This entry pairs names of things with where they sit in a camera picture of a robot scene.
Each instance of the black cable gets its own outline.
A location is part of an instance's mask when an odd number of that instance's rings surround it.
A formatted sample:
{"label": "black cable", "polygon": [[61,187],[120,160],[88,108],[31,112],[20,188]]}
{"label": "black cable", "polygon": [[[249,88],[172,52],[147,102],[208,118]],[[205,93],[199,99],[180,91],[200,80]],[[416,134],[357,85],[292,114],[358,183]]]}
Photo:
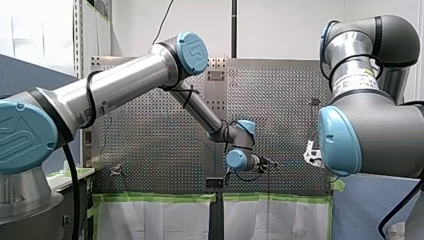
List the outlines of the black cable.
{"label": "black cable", "polygon": [[321,36],[321,38],[322,38],[322,44],[321,44],[321,51],[320,51],[320,57],[319,57],[319,67],[320,67],[320,70],[321,70],[321,74],[327,79],[327,80],[329,80],[330,81],[330,78],[327,76],[327,74],[325,73],[325,71],[324,71],[324,66],[323,66],[323,64],[324,64],[324,58],[325,58],[325,44],[326,44],[326,42],[327,42],[327,35],[328,35],[328,31],[330,30],[330,27],[333,25],[333,24],[337,24],[337,23],[340,23],[339,21],[337,21],[337,20],[333,20],[333,21],[330,21],[328,24],[327,24],[327,26],[325,27],[325,29],[324,29],[324,33],[323,33],[323,35]]}
{"label": "black cable", "polygon": [[11,97],[12,95],[0,95],[0,99],[5,99],[5,98],[8,98],[8,97]]}
{"label": "black cable", "polygon": [[188,92],[188,96],[187,96],[185,102],[183,103],[183,108],[185,108],[187,106],[187,103],[190,101],[190,98],[193,95],[193,93],[200,95],[199,91],[197,91],[196,89],[193,89],[193,85],[190,85],[190,89],[167,89],[167,88],[164,88],[164,87],[159,87],[159,88],[162,89],[165,92]]}
{"label": "black cable", "polygon": [[72,157],[71,149],[69,149],[69,145],[65,144],[65,146],[62,147],[63,151],[66,156],[66,160],[69,165],[69,171],[71,172],[71,179],[72,179],[72,191],[73,191],[73,199],[74,199],[74,225],[72,227],[72,240],[78,240],[79,239],[79,222],[80,222],[80,209],[81,209],[81,202],[80,202],[80,192],[79,192],[79,182],[78,182],[78,173],[77,168],[75,167],[74,158]]}
{"label": "black cable", "polygon": [[93,71],[88,74],[87,76],[87,83],[85,85],[85,89],[87,91],[87,97],[88,101],[90,102],[91,106],[91,118],[88,120],[87,124],[85,126],[82,126],[81,129],[89,128],[93,126],[94,122],[96,121],[97,111],[96,111],[96,102],[94,101],[93,92],[91,91],[91,79],[94,75],[99,73],[101,71]]}
{"label": "black cable", "polygon": [[340,176],[337,176],[334,180],[330,180],[330,181],[328,181],[327,178],[326,178],[326,181],[329,182],[329,183],[335,183],[335,182],[337,182],[337,180],[339,180],[339,178],[340,178]]}
{"label": "black cable", "polygon": [[390,211],[390,213],[387,214],[383,220],[381,220],[380,224],[378,225],[378,232],[380,233],[381,237],[386,239],[386,234],[383,232],[384,226],[420,191],[423,186],[424,180],[421,179],[420,182],[417,183],[417,185],[415,185],[415,187],[408,193],[408,195],[406,195],[405,198],[403,198],[402,201],[400,201],[398,205],[396,205],[396,207],[393,208],[393,210]]}
{"label": "black cable", "polygon": [[106,130],[105,130],[105,133],[104,133],[104,135],[105,135],[104,144],[103,144],[102,148],[100,149],[100,162],[102,162],[103,151],[104,151],[104,149],[106,148],[106,145],[107,145],[108,132],[109,132],[109,129],[112,126],[112,123],[113,123],[112,116],[110,114],[107,114],[107,115],[109,116],[109,123],[108,123]]}
{"label": "black cable", "polygon": [[238,179],[242,180],[243,182],[254,182],[254,181],[258,180],[258,178],[260,178],[261,175],[262,175],[262,173],[258,173],[258,176],[254,177],[254,178],[245,179],[245,178],[240,177],[240,175],[238,174],[237,171],[234,171],[234,174],[237,176]]}
{"label": "black cable", "polygon": [[422,105],[422,106],[424,106],[424,101],[411,101],[411,102],[406,102],[406,103],[401,104],[401,106],[409,106],[409,105]]}
{"label": "black cable", "polygon": [[[406,102],[401,105],[423,105],[424,101],[412,101],[412,102]],[[392,211],[389,212],[389,214],[386,215],[386,217],[381,220],[380,224],[378,225],[378,232],[380,233],[381,237],[386,239],[386,235],[384,234],[383,228],[384,226],[390,221],[393,216],[395,216],[411,199],[424,187],[424,172],[420,175],[420,181],[415,185],[415,187],[396,205],[395,208],[392,209]]]}
{"label": "black cable", "polygon": [[168,16],[169,10],[171,9],[171,6],[173,3],[174,3],[174,0],[171,0],[171,2],[168,5],[168,9],[166,10],[165,16],[163,17],[162,22],[160,24],[158,34],[156,35],[155,39],[153,39],[152,45],[155,44],[156,40],[158,40],[160,32],[162,31],[163,24],[165,23],[166,17]]}
{"label": "black cable", "polygon": [[374,56],[370,53],[360,53],[360,54],[355,54],[355,55],[351,55],[351,56],[347,56],[345,58],[343,58],[342,60],[340,60],[332,69],[330,72],[330,79],[329,79],[329,83],[330,83],[330,90],[333,91],[333,86],[331,84],[331,79],[333,79],[334,73],[336,72],[337,68],[339,68],[343,63],[346,63],[347,61],[349,61],[352,58],[356,58],[356,57],[368,57],[369,59],[374,59],[375,63],[380,67],[380,71],[377,74],[377,77],[375,79],[379,79],[381,77],[381,75],[383,74],[383,61],[381,61],[380,58],[378,58],[377,56]]}
{"label": "black cable", "polygon": [[224,128],[224,134],[222,135],[222,138],[224,139],[225,142],[225,147],[224,147],[224,154],[227,154],[228,151],[228,140],[230,139],[230,125],[228,124],[227,121],[221,119],[221,122],[225,123],[225,128]]}

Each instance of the robotic arm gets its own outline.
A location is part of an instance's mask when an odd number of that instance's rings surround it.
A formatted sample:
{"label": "robotic arm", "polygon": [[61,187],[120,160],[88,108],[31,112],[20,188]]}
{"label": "robotic arm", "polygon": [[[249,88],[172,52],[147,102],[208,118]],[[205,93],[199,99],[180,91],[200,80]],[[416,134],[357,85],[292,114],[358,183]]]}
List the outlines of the robotic arm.
{"label": "robotic arm", "polygon": [[[45,214],[51,215],[48,219],[61,223],[61,219],[52,217],[50,210],[58,209],[62,198],[51,193],[41,164],[54,150],[73,141],[78,129],[90,127],[96,118],[156,87],[170,91],[208,132],[211,140],[233,144],[227,156],[230,167],[239,171],[256,170],[260,160],[252,154],[255,123],[241,120],[225,124],[183,81],[202,73],[207,64],[203,41],[194,33],[184,33],[153,45],[144,57],[104,72],[91,73],[87,79],[53,91],[36,88],[0,100],[2,236],[13,239],[30,236],[29,231],[19,231],[18,223],[39,222],[37,218]],[[48,230],[49,236],[31,237],[61,239],[60,233],[53,236]]]}
{"label": "robotic arm", "polygon": [[[331,24],[321,61],[331,66],[330,106],[319,114],[320,145],[327,168],[353,173],[418,177],[424,167],[424,108],[399,106],[408,68],[420,43],[402,18],[382,16]],[[384,68],[376,79],[370,62]]]}

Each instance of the green fabric edge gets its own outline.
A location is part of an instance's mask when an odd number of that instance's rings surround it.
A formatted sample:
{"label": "green fabric edge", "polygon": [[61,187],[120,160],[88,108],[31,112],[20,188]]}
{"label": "green fabric edge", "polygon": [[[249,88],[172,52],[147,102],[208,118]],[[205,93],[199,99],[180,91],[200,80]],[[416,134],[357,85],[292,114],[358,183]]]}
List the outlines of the green fabric edge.
{"label": "green fabric edge", "polygon": [[300,202],[300,203],[313,203],[313,204],[328,204],[332,201],[332,197],[304,197],[290,194],[278,193],[224,193],[225,202],[243,202],[243,201],[259,201],[271,200],[280,202]]}
{"label": "green fabric edge", "polygon": [[333,202],[332,196],[304,197],[304,196],[297,196],[297,195],[290,195],[290,194],[274,194],[274,193],[270,194],[269,196],[267,193],[224,193],[223,197],[225,202],[243,202],[243,201],[252,202],[252,201],[269,199],[271,201],[281,201],[281,202],[328,204],[327,238],[328,240],[331,240],[333,237],[333,203],[334,202]]}
{"label": "green fabric edge", "polygon": [[334,199],[332,198],[328,206],[328,224],[327,224],[328,240],[333,239],[333,204],[334,204]]}
{"label": "green fabric edge", "polygon": [[[290,194],[267,194],[267,193],[224,193],[225,202],[243,202],[243,201],[259,201],[271,200],[280,202],[297,202],[310,204],[329,204],[328,207],[328,224],[327,236],[328,240],[332,239],[333,225],[333,197],[304,197]],[[109,193],[109,194],[94,194],[94,239],[97,239],[98,234],[98,218],[99,207],[104,202],[157,202],[157,203],[210,203],[215,202],[215,194],[157,194],[157,193]]]}
{"label": "green fabric edge", "polygon": [[215,202],[215,194],[158,194],[158,193],[109,193],[94,194],[95,202],[158,202],[158,203],[204,203]]}
{"label": "green fabric edge", "polygon": [[339,192],[343,192],[345,187],[346,187],[346,183],[341,179],[337,179],[335,182],[331,183],[331,189],[339,191]]}

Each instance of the pegboard panel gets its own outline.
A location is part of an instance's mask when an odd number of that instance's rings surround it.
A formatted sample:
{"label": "pegboard panel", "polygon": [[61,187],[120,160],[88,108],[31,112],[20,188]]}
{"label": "pegboard panel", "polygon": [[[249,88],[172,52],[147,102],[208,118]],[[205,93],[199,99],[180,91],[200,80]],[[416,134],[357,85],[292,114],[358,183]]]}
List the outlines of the pegboard panel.
{"label": "pegboard panel", "polygon": [[[326,172],[303,161],[307,140],[316,139],[319,108],[329,96],[318,62],[229,59],[226,68],[227,118],[255,121],[254,152],[280,166],[254,182],[231,175],[225,191],[329,194]],[[321,104],[312,106],[312,98]],[[256,173],[239,175],[251,179]]]}
{"label": "pegboard panel", "polygon": [[[94,57],[92,70],[131,59]],[[203,97],[204,78],[185,81]],[[169,93],[152,90],[102,117],[97,127],[95,192],[205,192],[205,131]]]}

